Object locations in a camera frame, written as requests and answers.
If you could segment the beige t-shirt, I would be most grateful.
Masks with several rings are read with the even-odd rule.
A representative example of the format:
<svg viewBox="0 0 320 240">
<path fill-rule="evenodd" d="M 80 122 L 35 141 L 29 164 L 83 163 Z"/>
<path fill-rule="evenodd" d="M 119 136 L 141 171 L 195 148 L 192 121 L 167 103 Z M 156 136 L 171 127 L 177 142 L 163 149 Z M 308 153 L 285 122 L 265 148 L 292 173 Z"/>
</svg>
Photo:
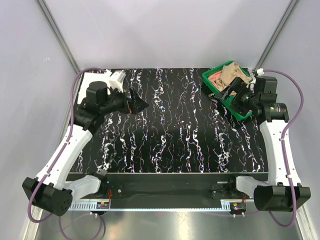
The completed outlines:
<svg viewBox="0 0 320 240">
<path fill-rule="evenodd" d="M 232 62 L 229 65 L 223 66 L 221 75 L 215 81 L 216 88 L 218 89 L 219 92 L 222 92 L 237 77 L 241 78 L 246 84 L 249 84 L 252 80 L 250 76 L 247 76 L 242 71 L 242 69 L 236 62 Z"/>
</svg>

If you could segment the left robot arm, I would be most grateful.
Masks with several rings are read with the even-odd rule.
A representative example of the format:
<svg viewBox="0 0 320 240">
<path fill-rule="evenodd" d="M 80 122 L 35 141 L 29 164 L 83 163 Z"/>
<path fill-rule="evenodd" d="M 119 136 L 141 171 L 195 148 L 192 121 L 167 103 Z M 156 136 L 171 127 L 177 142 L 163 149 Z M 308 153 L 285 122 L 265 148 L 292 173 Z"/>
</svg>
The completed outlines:
<svg viewBox="0 0 320 240">
<path fill-rule="evenodd" d="M 105 116 L 114 112 L 136 115 L 149 107 L 134 88 L 130 97 L 103 81 L 94 81 L 86 89 L 78 109 L 71 114 L 66 138 L 36 177 L 26 177 L 22 188 L 29 200 L 27 214 L 32 222 L 33 206 L 58 217 L 64 215 L 72 203 L 88 195 L 103 198 L 108 193 L 107 178 L 99 173 L 67 183 L 69 172 L 79 154 L 92 139 Z"/>
</svg>

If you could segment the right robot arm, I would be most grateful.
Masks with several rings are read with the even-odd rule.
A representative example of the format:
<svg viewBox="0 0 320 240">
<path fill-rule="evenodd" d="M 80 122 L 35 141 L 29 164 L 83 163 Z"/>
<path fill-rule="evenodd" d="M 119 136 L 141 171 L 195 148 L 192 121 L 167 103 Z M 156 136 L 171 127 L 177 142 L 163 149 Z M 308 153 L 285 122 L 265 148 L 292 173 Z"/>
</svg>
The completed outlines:
<svg viewBox="0 0 320 240">
<path fill-rule="evenodd" d="M 277 83 L 274 77 L 257 77 L 250 90 L 248 84 L 236 77 L 215 97 L 223 101 L 235 92 L 230 108 L 241 115 L 252 112 L 258 121 L 268 162 L 267 182 L 240 175 L 227 185 L 228 195 L 236 199 L 246 194 L 253 198 L 259 211 L 293 212 L 310 199 L 311 190 L 302 186 L 295 168 L 286 128 L 289 113 L 284 103 L 277 102 Z"/>
</svg>

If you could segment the green plastic bin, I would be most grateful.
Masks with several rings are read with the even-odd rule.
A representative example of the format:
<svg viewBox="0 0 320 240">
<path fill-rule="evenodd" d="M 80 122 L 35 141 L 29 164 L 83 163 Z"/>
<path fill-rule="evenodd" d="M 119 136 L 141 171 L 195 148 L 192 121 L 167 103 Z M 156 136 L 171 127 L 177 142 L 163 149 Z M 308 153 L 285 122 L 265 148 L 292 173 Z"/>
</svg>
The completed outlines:
<svg viewBox="0 0 320 240">
<path fill-rule="evenodd" d="M 217 67 L 214 67 L 202 74 L 203 83 L 211 90 L 211 92 L 216 95 L 220 92 L 220 89 L 217 85 L 217 80 L 221 76 L 223 67 L 229 66 L 232 63 L 234 63 L 233 60 L 230 60 L 226 63 L 223 63 L 222 65 L 219 65 Z M 237 113 L 235 110 L 231 109 L 231 101 L 233 100 L 235 96 L 231 95 L 226 100 L 220 100 L 220 102 L 230 111 L 230 113 L 238 120 L 238 121 L 244 121 L 247 118 L 249 118 L 252 115 L 252 111 L 249 110 L 246 115 L 241 115 L 240 113 Z"/>
</svg>

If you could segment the pink t-shirt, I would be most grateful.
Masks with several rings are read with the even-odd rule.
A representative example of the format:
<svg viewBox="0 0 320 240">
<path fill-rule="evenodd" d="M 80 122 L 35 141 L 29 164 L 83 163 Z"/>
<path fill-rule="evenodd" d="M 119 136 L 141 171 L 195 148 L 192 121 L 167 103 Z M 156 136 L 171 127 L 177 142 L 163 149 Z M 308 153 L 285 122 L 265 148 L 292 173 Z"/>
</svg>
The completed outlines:
<svg viewBox="0 0 320 240">
<path fill-rule="evenodd" d="M 212 74 L 211 76 L 209 76 L 208 79 L 213 85 L 217 86 L 217 80 L 220 78 L 221 74 L 222 74 L 222 71 L 218 71 Z"/>
</svg>

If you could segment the folded white t-shirt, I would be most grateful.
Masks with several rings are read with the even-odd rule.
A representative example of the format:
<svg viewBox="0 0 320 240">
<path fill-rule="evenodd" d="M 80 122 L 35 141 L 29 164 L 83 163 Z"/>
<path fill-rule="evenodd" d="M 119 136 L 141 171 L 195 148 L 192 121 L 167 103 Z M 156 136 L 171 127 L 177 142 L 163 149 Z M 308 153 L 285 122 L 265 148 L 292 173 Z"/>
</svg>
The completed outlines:
<svg viewBox="0 0 320 240">
<path fill-rule="evenodd" d="M 106 73 L 91 73 L 85 72 L 82 78 L 82 82 L 77 95 L 77 104 L 80 105 L 82 100 L 86 97 L 86 91 L 92 82 L 105 82 L 107 83 L 108 78 L 112 75 L 112 72 L 107 70 Z"/>
</svg>

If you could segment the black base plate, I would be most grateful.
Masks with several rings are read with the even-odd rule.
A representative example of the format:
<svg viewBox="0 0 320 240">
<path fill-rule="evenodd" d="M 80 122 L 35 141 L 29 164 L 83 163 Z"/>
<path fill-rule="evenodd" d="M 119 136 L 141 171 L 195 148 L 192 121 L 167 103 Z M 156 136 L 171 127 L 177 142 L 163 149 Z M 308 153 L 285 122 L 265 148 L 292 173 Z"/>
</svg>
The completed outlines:
<svg viewBox="0 0 320 240">
<path fill-rule="evenodd" d="M 111 202 L 200 202 L 232 200 L 226 185 L 239 173 L 107 173 Z"/>
</svg>

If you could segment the right aluminium frame post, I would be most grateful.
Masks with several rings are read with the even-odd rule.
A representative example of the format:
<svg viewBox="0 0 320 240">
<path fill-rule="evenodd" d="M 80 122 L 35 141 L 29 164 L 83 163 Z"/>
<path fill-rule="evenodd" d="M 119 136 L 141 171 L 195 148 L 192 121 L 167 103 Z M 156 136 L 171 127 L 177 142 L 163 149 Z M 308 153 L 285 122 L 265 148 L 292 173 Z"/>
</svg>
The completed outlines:
<svg viewBox="0 0 320 240">
<path fill-rule="evenodd" d="M 268 43 L 266 44 L 258 62 L 256 63 L 255 67 L 253 70 L 260 69 L 264 62 L 266 61 L 269 53 L 271 52 L 273 46 L 277 42 L 278 38 L 280 37 L 282 31 L 284 30 L 286 24 L 288 23 L 291 15 L 295 11 L 297 5 L 300 3 L 300 0 L 290 0 L 284 13 L 282 14 L 277 26 L 275 27 Z"/>
</svg>

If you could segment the aluminium frame post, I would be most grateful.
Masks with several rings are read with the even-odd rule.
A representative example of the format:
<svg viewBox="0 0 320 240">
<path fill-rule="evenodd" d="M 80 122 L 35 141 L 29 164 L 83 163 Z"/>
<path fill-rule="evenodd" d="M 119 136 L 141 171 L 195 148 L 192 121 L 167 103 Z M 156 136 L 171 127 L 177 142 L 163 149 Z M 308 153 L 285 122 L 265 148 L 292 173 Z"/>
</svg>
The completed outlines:
<svg viewBox="0 0 320 240">
<path fill-rule="evenodd" d="M 255 67 L 253 70 L 260 69 L 264 62 L 266 61 L 269 53 L 271 52 L 273 46 L 277 42 L 278 38 L 280 37 L 282 31 L 284 30 L 286 24 L 288 23 L 291 15 L 295 11 L 297 5 L 300 3 L 300 0 L 290 0 L 284 13 L 282 14 L 277 26 L 275 27 L 268 43 L 266 44 L 258 62 L 256 63 Z"/>
<path fill-rule="evenodd" d="M 35 0 L 36 4 L 38 5 L 40 11 L 42 12 L 48 26 L 50 27 L 54 37 L 56 38 L 61 50 L 63 51 L 67 61 L 69 62 L 71 68 L 73 69 L 73 71 L 75 73 L 78 73 L 80 71 L 80 68 L 65 40 L 65 38 L 63 37 L 59 26 L 53 16 L 53 14 L 51 13 L 47 3 L 45 0 Z"/>
</svg>

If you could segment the left aluminium frame post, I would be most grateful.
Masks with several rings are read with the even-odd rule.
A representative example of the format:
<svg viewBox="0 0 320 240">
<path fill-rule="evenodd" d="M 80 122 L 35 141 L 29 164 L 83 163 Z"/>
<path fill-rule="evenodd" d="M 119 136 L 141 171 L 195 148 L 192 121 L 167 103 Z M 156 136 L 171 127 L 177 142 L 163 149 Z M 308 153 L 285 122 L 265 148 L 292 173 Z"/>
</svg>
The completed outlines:
<svg viewBox="0 0 320 240">
<path fill-rule="evenodd" d="M 73 69 L 73 71 L 75 73 L 78 73 L 80 71 L 80 68 L 65 40 L 65 38 L 63 37 L 59 26 L 53 16 L 53 14 L 51 13 L 47 3 L 45 0 L 35 0 L 36 4 L 38 5 L 40 11 L 42 12 L 48 26 L 50 27 L 54 37 L 56 38 L 61 50 L 63 51 L 67 61 L 69 62 L 71 68 Z"/>
</svg>

